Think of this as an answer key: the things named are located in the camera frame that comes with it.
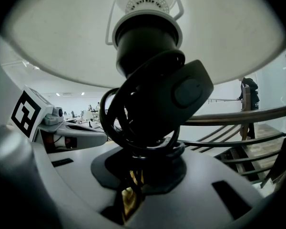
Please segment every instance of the black power cord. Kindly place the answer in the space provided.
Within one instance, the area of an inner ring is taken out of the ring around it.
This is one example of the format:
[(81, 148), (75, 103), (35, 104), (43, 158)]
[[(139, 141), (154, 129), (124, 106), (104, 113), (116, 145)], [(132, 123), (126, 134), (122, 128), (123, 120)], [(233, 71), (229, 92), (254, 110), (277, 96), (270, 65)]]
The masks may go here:
[[(169, 66), (162, 63), (168, 60), (170, 62)], [(148, 140), (141, 140), (130, 128), (131, 113), (127, 118), (124, 111), (125, 103), (131, 94), (136, 92), (138, 86), (144, 86), (147, 82), (146, 79), (149, 83), (150, 81), (161, 80), (167, 74), (183, 67), (184, 61), (184, 54), (180, 50), (167, 50), (159, 53), (137, 68), (120, 88), (109, 90), (101, 100), (100, 122), (104, 131), (114, 142), (128, 150), (135, 160), (145, 162), (150, 158), (161, 157), (175, 159), (184, 151), (184, 143), (177, 141), (180, 128), (174, 130), (171, 138), (168, 137), (152, 143)], [(115, 97), (106, 113), (106, 100), (114, 94)], [(114, 126), (116, 119), (118, 119), (122, 129)]]

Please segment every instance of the white lamp shade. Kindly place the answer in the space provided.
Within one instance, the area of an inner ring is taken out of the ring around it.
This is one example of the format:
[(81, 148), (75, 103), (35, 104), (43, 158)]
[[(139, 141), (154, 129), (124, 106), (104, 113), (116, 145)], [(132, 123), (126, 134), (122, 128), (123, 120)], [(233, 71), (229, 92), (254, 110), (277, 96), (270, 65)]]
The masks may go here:
[[(180, 49), (186, 62), (201, 60), (214, 84), (263, 67), (286, 47), (285, 31), (264, 0), (181, 1)], [(20, 0), (2, 34), (24, 59), (46, 72), (78, 83), (119, 87), (125, 79), (115, 67), (116, 49), (104, 43), (112, 3)], [(124, 14), (114, 9), (111, 31)]]

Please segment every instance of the person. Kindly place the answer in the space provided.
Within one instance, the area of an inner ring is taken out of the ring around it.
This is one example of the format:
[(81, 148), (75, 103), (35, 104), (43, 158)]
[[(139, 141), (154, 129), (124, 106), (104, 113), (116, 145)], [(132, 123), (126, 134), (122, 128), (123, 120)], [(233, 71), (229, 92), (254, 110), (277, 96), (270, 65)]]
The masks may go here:
[[(251, 110), (257, 110), (258, 106), (257, 103), (259, 102), (259, 98), (257, 95), (257, 84), (251, 78), (241, 77), (238, 79), (241, 83), (241, 93), (240, 96), (236, 100), (243, 99), (243, 87), (248, 86), (250, 87), (250, 98), (251, 98)], [(249, 131), (247, 136), (250, 139), (255, 139), (255, 131), (254, 131), (254, 123), (249, 123)]]
[(100, 110), (100, 102), (97, 102), (97, 105), (96, 105), (96, 107), (95, 107), (95, 110), (96, 110), (96, 111), (99, 111), (99, 110)]

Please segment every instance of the railing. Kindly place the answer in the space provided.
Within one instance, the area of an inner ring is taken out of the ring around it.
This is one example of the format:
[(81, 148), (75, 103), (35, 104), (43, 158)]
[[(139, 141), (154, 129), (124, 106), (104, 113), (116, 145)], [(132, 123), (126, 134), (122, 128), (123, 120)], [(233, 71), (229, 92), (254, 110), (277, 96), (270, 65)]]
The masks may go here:
[(208, 104), (217, 103), (217, 102), (231, 102), (231, 101), (237, 101), (237, 100), (236, 99), (209, 98)]
[[(269, 171), (269, 173), (264, 176), (260, 180), (253, 181), (255, 182), (261, 182), (261, 187), (265, 185), (268, 179), (276, 180), (278, 177), (282, 176), (282, 174), (286, 170), (286, 133), (279, 132), (275, 135), (269, 135), (262, 138), (257, 138), (253, 140), (246, 140), (247, 138), (247, 132), (248, 132), (248, 125), (249, 123), (255, 123), (255, 122), (261, 122), (261, 121), (267, 121), (272, 119), (277, 119), (286, 116), (286, 106), (279, 107), (279, 108), (273, 108), (273, 109), (265, 109), (265, 110), (254, 110), (251, 111), (251, 103), (250, 103), (250, 88), (244, 87), (243, 88), (243, 107), (242, 111), (239, 113), (229, 113), (229, 114), (206, 114), (206, 115), (197, 115), (192, 116), (188, 121), (184, 123), (184, 125), (190, 125), (190, 126), (210, 126), (210, 125), (222, 125), (217, 130), (213, 131), (212, 133), (206, 135), (203, 138), (200, 138), (197, 141), (186, 141), (181, 140), (187, 145), (187, 147), (193, 147), (191, 150), (197, 151), (197, 152), (206, 152), (208, 150), (211, 150), (212, 148), (217, 147), (228, 147), (227, 150), (230, 149), (244, 149), (248, 145), (253, 144), (259, 144), (263, 142), (268, 142), (277, 138), (284, 137), (283, 144), (281, 146), (280, 150), (269, 152), (267, 154), (259, 155), (259, 156), (248, 156), (245, 158), (234, 158), (234, 159), (225, 159), (221, 158), (221, 162), (227, 164), (227, 165), (252, 165), (255, 161), (259, 161), (262, 159), (266, 159), (272, 156), (276, 156), (277, 158), (272, 166), (267, 166), (264, 168), (255, 168), (253, 170), (243, 171), (239, 172), (240, 175), (249, 177), (252, 175), (257, 175), (265, 171)], [(227, 99), (213, 99), (215, 102), (220, 101), (232, 101)], [(209, 142), (203, 142), (204, 140), (218, 134), (220, 131), (224, 130), (229, 125), (233, 125), (225, 132), (221, 133), (220, 135), (214, 137)], [(219, 138), (229, 134), (232, 132), (228, 137), (223, 139), (220, 142), (215, 142)], [(242, 140), (236, 141), (236, 142), (226, 142), (231, 137), (235, 136), (237, 133), (241, 134)]]

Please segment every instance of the black base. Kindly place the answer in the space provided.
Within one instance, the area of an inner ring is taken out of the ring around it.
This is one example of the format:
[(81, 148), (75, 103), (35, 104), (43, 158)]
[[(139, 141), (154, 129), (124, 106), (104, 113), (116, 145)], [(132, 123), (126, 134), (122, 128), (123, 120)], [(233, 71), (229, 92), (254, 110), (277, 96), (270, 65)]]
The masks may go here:
[(186, 174), (186, 164), (181, 157), (175, 160), (155, 159), (140, 164), (121, 147), (98, 156), (91, 164), (91, 172), (97, 181), (103, 187), (113, 190), (129, 187), (125, 181), (131, 170), (143, 171), (143, 195), (165, 194), (182, 181)]

